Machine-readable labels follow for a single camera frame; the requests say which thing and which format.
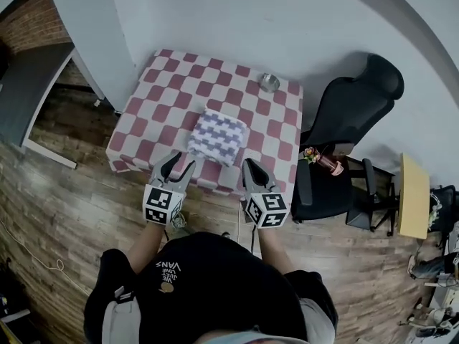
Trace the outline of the black mesh office chair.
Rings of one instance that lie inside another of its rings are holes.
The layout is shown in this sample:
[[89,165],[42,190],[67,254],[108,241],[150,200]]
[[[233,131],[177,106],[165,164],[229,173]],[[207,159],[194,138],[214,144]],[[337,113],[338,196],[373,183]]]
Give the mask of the black mesh office chair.
[[[324,90],[310,130],[301,133],[299,159],[291,204],[295,222],[338,216],[349,211],[352,181],[346,156],[334,157],[336,143],[354,146],[387,115],[404,93],[402,73],[387,59],[368,54],[357,77],[338,77]],[[339,176],[303,159],[308,147],[344,167]]]

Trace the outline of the round metal ashtray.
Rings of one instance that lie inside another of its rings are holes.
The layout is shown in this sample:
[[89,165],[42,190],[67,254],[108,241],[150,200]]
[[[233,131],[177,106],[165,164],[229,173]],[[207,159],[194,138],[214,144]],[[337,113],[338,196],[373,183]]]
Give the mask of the round metal ashtray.
[[263,73],[258,80],[258,85],[262,91],[274,93],[280,87],[280,80],[273,74]]

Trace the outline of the pink vase with flowers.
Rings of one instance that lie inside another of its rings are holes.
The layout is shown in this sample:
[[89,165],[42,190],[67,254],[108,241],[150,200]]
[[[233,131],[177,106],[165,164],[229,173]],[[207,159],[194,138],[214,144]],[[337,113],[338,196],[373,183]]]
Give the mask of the pink vase with flowers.
[[330,158],[327,158],[314,147],[308,147],[303,151],[303,159],[308,161],[309,164],[318,164],[321,167],[328,169],[332,176],[339,176],[344,170],[340,161],[333,161]]

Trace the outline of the yellow wooden desk board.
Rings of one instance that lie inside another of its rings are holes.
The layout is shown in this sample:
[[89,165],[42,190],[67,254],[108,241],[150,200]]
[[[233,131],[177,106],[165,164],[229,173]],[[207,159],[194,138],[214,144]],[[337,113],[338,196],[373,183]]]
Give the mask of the yellow wooden desk board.
[[401,154],[398,234],[425,240],[430,215],[430,177],[406,153]]

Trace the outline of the person's right forearm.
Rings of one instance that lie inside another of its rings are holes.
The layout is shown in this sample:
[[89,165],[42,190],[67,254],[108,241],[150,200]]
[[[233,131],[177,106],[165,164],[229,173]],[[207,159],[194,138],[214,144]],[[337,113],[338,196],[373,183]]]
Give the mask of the person's right forearm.
[[277,229],[258,229],[257,232],[264,263],[276,268],[281,274],[297,270],[278,236]]

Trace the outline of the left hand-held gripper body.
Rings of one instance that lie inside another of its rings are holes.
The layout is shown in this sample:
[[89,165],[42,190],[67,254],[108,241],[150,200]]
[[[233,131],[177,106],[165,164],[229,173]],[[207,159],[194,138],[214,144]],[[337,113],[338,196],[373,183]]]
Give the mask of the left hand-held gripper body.
[[143,194],[143,217],[166,226],[181,211],[186,196],[186,179],[150,177]]

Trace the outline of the person's black shirt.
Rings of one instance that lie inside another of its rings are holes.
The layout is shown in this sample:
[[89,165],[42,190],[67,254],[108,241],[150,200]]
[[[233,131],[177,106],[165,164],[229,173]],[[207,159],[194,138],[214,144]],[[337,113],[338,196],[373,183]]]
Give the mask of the person's black shirt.
[[317,272],[281,274],[231,239],[208,232],[174,239],[139,273],[105,251],[84,311],[85,336],[103,340],[103,318],[123,288],[140,309],[139,344],[193,344],[214,330],[256,330],[333,344],[339,321]]

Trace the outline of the red white checked tablecloth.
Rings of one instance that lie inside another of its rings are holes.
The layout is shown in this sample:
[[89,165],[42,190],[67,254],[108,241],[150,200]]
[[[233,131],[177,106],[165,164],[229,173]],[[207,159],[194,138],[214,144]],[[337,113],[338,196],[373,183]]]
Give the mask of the red white checked tablecloth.
[[241,120],[247,132],[235,162],[221,166],[197,159],[196,186],[219,194],[242,194],[241,163],[253,158],[269,168],[290,200],[295,184],[303,88],[281,80],[263,91],[260,72],[220,59],[169,49],[156,52],[129,98],[106,154],[115,172],[149,172],[164,156],[185,152],[205,108]]

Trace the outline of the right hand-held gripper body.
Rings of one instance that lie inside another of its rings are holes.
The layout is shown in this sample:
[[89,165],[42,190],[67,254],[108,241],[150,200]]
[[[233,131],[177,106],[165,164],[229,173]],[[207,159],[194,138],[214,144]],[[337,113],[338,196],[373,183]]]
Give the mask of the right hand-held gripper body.
[[245,188],[246,220],[258,229],[272,229],[284,224],[288,216],[287,204],[278,186]]

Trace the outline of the person's left forearm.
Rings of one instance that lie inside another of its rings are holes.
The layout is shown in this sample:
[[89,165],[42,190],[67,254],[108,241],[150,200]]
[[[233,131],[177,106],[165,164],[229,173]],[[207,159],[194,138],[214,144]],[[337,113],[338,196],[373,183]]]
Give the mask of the person's left forearm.
[[133,246],[128,250],[127,258],[136,274],[139,274],[158,254],[164,230],[164,225],[148,222]]

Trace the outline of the black metal rack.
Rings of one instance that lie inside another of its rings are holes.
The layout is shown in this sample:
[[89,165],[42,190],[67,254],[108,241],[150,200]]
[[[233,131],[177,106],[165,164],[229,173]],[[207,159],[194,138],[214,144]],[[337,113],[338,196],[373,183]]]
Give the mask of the black metal rack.
[[359,165],[351,165],[352,202],[346,215],[346,225],[375,232],[389,223],[387,236],[394,235],[399,197],[392,176],[380,171],[365,158]]

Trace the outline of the grey table with white legs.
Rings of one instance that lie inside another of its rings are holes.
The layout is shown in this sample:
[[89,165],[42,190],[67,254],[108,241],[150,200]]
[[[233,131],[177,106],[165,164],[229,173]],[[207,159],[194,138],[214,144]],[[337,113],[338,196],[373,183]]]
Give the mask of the grey table with white legs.
[[34,151],[75,169],[76,162],[29,138],[44,101],[69,61],[75,63],[98,100],[105,99],[74,44],[51,44],[22,51],[0,80],[0,138],[22,151]]

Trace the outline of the purple white checkered cloth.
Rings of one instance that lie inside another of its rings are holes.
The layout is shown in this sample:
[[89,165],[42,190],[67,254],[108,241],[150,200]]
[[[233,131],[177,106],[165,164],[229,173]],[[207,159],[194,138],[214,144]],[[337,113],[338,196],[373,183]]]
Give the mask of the purple white checkered cloth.
[[187,152],[222,166],[232,166],[247,132],[247,125],[232,116],[205,108],[187,143]]

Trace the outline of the brown box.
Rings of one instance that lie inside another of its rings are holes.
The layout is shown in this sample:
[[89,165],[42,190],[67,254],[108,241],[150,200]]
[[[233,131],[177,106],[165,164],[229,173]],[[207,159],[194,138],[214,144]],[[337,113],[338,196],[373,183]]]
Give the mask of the brown box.
[[333,145],[332,155],[334,157],[349,156],[354,149],[353,143],[336,143]]

